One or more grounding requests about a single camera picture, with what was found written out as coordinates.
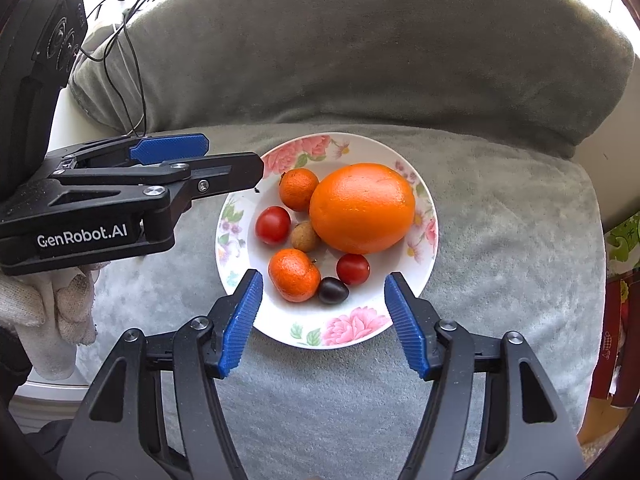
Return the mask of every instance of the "white floral plate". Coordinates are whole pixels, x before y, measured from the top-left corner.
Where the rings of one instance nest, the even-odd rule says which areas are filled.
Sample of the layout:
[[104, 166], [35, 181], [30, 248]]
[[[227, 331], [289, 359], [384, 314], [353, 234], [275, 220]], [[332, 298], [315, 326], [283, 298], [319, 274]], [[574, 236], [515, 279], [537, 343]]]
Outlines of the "white floral plate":
[[[299, 137], [281, 144], [262, 157], [264, 177], [251, 189], [231, 193], [222, 208], [216, 232], [216, 261], [220, 280], [231, 294], [247, 269], [264, 276], [262, 304], [254, 326], [263, 334], [287, 345], [331, 349], [350, 346], [376, 336], [392, 325], [383, 295], [385, 277], [395, 270], [404, 275], [414, 294], [420, 294], [429, 279], [438, 248], [438, 221], [433, 200], [420, 175], [394, 150], [353, 134], [326, 133]], [[258, 215], [271, 205], [280, 205], [280, 175], [305, 166], [320, 180], [332, 171], [357, 162], [376, 162], [395, 169], [412, 185], [416, 200], [415, 222], [408, 235], [393, 247], [366, 255], [369, 279], [350, 287], [347, 300], [327, 306], [317, 298], [304, 303], [282, 299], [268, 278], [271, 256], [280, 249], [255, 237]], [[289, 211], [292, 225], [306, 214]], [[317, 260], [322, 277], [335, 276], [342, 253], [323, 246], [310, 254]]]

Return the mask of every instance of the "gray blanket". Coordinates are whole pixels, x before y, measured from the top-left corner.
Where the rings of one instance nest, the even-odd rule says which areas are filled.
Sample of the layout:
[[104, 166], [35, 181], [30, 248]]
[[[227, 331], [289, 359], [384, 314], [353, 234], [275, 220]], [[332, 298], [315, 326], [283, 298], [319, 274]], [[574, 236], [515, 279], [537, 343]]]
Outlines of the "gray blanket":
[[[440, 225], [422, 296], [473, 332], [522, 332], [578, 427], [598, 352], [604, 247], [588, 177], [556, 156], [570, 156], [622, 94], [633, 59], [624, 38], [572, 0], [165, 0], [130, 35], [152, 131], [204, 131], [212, 152], [260, 154], [346, 131], [407, 158]], [[137, 121], [136, 84], [117, 49], [111, 56]], [[82, 63], [71, 88], [91, 116], [128, 129], [101, 66]], [[79, 352], [88, 378], [124, 329], [174, 329], [223, 293], [222, 201], [195, 202], [171, 251], [103, 271], [98, 340]], [[462, 464], [478, 437], [481, 378], [476, 386]], [[254, 331], [219, 388], [252, 479], [393, 478], [428, 396], [393, 330], [327, 352]], [[173, 415], [168, 431], [179, 448]]]

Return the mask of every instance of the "blue textured pad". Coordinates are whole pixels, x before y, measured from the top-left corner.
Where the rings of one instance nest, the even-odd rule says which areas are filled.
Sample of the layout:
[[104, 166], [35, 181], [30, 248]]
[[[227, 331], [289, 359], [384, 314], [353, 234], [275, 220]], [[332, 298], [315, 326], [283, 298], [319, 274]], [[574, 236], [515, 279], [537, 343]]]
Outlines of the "blue textured pad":
[[240, 364], [242, 351], [249, 339], [255, 316], [262, 303], [262, 275], [256, 272], [249, 282], [246, 292], [236, 306], [236, 311], [226, 326], [222, 338], [222, 355], [218, 362], [220, 377], [224, 379], [229, 372]]
[[394, 322], [398, 339], [402, 345], [409, 368], [415, 370], [423, 379], [429, 371], [424, 334], [415, 321], [409, 303], [400, 291], [396, 279], [389, 275], [385, 278], [385, 303]]
[[149, 137], [142, 139], [129, 155], [140, 164], [159, 164], [166, 160], [204, 156], [209, 151], [209, 139], [203, 134]]

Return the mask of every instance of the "orange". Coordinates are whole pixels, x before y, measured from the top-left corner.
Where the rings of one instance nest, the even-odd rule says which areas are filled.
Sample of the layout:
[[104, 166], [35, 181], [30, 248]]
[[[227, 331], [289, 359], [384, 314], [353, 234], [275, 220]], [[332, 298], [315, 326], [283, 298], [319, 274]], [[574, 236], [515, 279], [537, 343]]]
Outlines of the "orange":
[[278, 191], [282, 203], [293, 211], [309, 211], [309, 201], [318, 185], [318, 177], [307, 168], [283, 173]]
[[377, 253], [401, 240], [414, 221], [410, 184], [381, 164], [353, 164], [327, 176], [311, 197], [309, 218], [322, 240], [351, 254]]
[[311, 298], [320, 283], [320, 271], [297, 249], [282, 249], [269, 261], [269, 277], [287, 301], [300, 303]]

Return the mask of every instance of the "gloved hand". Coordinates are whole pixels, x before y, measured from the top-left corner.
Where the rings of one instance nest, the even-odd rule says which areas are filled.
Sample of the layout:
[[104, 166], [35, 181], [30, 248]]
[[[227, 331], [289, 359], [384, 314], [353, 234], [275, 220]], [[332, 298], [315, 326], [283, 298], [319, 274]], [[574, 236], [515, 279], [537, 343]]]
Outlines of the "gloved hand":
[[0, 274], [0, 325], [17, 334], [34, 370], [45, 379], [68, 378], [77, 345], [95, 341], [94, 283], [105, 265]]

